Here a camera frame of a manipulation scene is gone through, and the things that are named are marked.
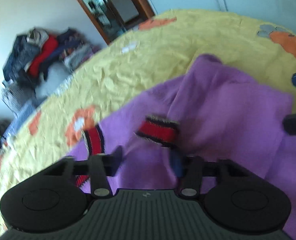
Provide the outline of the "purple sweater red trim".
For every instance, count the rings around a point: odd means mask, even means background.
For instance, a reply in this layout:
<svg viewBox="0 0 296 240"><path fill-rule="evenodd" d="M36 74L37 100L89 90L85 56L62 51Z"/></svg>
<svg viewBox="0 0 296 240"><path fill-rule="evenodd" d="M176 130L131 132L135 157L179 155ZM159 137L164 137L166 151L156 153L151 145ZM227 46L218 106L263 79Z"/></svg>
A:
<svg viewBox="0 0 296 240"><path fill-rule="evenodd" d="M212 55L196 58L187 74L136 96L101 120L70 151L76 160L123 148L117 189L172 189L170 158L231 159L264 178L291 200L285 232L296 239L296 137L284 132L289 94L261 85Z"/></svg>

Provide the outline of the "yellow carrot print quilt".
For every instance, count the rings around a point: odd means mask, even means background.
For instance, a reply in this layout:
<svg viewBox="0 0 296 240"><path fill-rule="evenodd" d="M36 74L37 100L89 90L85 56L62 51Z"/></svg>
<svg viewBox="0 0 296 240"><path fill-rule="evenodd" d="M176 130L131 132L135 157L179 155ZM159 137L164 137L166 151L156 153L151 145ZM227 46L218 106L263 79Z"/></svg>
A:
<svg viewBox="0 0 296 240"><path fill-rule="evenodd" d="M96 53L34 110L6 148L0 199L11 187L63 157L84 128L118 110L140 92L183 75L203 53L218 56L255 80L294 96L296 58L258 36L264 21L232 12L172 10L129 31ZM0 236L6 226L0 213Z"/></svg>

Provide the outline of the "blue striped bed sheet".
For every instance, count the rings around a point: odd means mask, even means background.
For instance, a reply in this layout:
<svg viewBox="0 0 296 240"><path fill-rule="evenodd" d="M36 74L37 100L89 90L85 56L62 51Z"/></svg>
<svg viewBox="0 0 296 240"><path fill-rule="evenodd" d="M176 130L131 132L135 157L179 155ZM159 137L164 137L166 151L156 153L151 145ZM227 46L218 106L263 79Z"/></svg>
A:
<svg viewBox="0 0 296 240"><path fill-rule="evenodd" d="M16 81L3 81L5 87L2 89L2 101L15 118L7 127L2 139L7 140L16 135L27 118L71 75L72 72L63 63L55 62L49 67L46 79L43 75L39 77L36 88L22 87Z"/></svg>

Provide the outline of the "pile of folded clothes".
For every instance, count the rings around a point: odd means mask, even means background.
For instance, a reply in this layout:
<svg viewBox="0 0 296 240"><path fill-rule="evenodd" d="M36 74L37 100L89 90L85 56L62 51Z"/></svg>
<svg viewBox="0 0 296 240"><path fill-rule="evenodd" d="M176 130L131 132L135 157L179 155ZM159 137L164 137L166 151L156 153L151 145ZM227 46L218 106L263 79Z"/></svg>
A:
<svg viewBox="0 0 296 240"><path fill-rule="evenodd" d="M57 34L42 28L17 35L3 67L3 87L17 83L35 88L39 78L48 79L52 64L63 62L73 72L81 63L100 50L76 29Z"/></svg>

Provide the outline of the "brown wooden door frame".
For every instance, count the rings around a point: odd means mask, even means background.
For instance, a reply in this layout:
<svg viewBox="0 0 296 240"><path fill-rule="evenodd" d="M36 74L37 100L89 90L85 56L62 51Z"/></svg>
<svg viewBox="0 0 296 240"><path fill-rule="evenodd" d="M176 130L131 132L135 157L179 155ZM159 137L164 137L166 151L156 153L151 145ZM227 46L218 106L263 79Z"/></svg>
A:
<svg viewBox="0 0 296 240"><path fill-rule="evenodd" d="M155 16L148 0L77 0L107 44Z"/></svg>

